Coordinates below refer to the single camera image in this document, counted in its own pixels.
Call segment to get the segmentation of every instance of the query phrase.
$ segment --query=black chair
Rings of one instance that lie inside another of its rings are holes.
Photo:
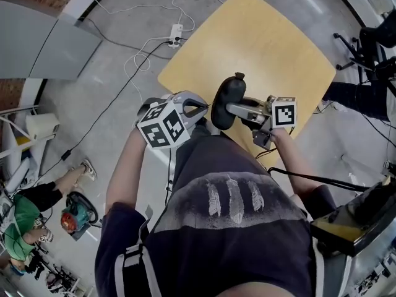
[[[383,47],[393,48],[396,45],[396,10],[393,10],[377,28],[364,27],[360,30],[359,39],[352,38],[356,43],[356,48],[350,45],[344,37],[338,33],[333,34],[334,38],[339,38],[350,50],[353,57],[344,66],[336,65],[338,71],[342,71],[353,65],[358,66],[359,83],[362,83],[362,75],[365,70],[368,80],[377,80],[374,68],[379,62],[386,60]]]

